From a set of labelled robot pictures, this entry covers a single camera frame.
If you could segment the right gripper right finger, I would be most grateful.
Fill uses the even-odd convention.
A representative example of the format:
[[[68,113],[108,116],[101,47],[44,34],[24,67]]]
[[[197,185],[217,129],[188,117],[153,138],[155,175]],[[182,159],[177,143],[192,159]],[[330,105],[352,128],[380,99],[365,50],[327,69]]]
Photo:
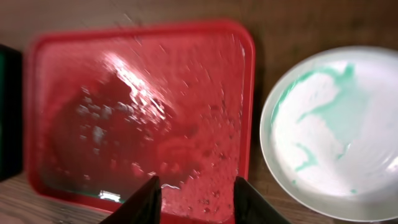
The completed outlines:
[[[244,178],[234,181],[235,224],[290,224],[264,197]]]

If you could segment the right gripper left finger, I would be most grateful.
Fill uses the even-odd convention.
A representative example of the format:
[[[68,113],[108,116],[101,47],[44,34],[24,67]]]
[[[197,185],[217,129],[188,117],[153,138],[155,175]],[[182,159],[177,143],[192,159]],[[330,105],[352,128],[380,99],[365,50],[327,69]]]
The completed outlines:
[[[99,224],[159,224],[161,206],[160,179],[153,176]]]

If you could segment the white plate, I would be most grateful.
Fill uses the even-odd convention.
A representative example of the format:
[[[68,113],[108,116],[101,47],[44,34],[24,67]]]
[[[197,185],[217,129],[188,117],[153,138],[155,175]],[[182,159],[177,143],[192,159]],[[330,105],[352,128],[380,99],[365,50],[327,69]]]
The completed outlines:
[[[397,52],[339,47],[274,85],[259,123],[264,160],[296,201],[352,222],[397,218]]]

